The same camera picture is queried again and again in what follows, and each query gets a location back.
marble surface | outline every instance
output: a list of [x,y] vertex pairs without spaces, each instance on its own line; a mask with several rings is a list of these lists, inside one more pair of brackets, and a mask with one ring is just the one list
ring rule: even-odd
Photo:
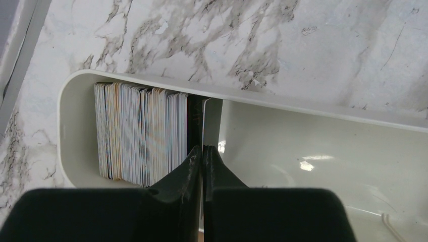
[[424,0],[52,0],[0,145],[0,221],[61,187],[56,105],[80,69],[426,118]]

dark divider card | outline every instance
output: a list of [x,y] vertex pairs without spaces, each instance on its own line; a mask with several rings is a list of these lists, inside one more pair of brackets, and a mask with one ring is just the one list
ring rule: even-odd
[[189,95],[187,97],[187,154],[194,146],[202,144],[203,103],[209,97]]
[[210,98],[204,102],[202,122],[202,150],[204,146],[210,145],[218,148],[220,124],[222,119],[223,100]]

white plastic surface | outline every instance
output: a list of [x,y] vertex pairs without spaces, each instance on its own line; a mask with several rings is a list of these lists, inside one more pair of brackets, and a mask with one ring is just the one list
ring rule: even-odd
[[428,238],[428,134],[223,102],[219,151],[250,187],[335,192],[359,241]]
[[132,186],[98,172],[93,84],[123,80],[230,100],[223,103],[219,151],[247,185],[330,189],[347,208],[360,241],[394,241],[382,213],[408,241],[428,237],[426,120],[138,77],[84,70],[64,85],[58,154],[67,185]]

white marble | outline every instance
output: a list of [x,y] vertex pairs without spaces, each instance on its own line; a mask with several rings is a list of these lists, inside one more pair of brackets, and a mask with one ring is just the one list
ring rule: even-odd
[[144,73],[426,118],[424,0],[52,0],[0,146],[0,219],[60,187],[56,104],[72,72]]

stack of cards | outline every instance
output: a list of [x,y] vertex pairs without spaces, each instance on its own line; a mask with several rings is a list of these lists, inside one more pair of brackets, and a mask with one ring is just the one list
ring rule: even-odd
[[188,94],[96,83],[99,172],[149,187],[187,156]]

